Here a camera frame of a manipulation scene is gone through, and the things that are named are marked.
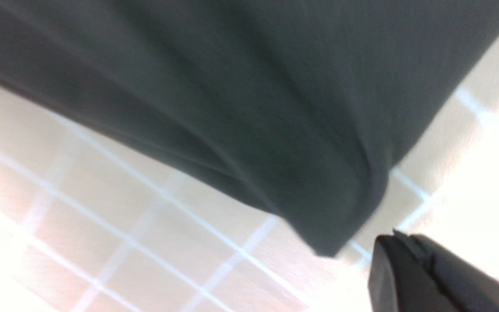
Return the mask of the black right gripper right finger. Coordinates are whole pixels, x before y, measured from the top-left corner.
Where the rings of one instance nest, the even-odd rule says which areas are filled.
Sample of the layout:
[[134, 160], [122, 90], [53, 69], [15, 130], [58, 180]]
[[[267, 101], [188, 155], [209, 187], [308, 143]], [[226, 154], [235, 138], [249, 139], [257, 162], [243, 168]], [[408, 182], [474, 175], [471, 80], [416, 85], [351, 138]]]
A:
[[462, 312], [499, 312], [499, 281], [424, 235], [410, 235], [415, 256]]

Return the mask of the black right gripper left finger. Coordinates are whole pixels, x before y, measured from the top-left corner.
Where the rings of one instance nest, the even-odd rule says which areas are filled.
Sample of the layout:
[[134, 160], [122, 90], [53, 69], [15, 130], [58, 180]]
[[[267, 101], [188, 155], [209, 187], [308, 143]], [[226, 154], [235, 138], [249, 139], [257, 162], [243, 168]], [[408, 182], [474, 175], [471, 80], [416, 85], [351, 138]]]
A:
[[448, 312], [449, 300], [432, 278], [432, 253], [402, 232], [379, 235], [368, 289], [374, 312]]

